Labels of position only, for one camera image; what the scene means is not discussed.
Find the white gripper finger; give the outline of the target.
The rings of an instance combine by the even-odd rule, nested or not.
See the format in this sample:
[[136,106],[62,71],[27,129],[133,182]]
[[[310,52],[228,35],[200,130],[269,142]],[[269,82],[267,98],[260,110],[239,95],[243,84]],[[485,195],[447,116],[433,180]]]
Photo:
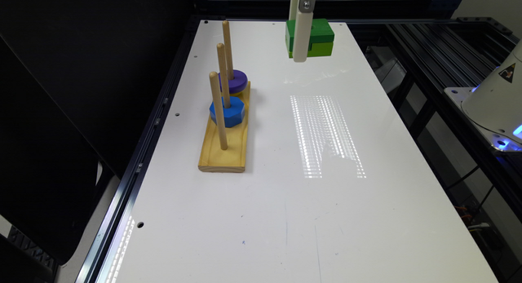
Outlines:
[[290,0],[290,10],[289,10],[288,20],[296,19],[298,7],[299,7],[299,0]]
[[315,3],[316,0],[299,0],[292,50],[294,62],[297,63],[305,62],[307,59]]

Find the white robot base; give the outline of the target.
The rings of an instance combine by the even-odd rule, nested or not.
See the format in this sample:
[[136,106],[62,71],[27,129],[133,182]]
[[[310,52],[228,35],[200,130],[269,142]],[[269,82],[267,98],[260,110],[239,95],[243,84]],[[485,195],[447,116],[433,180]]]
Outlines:
[[481,84],[448,87],[445,94],[500,153],[521,151],[521,45]]

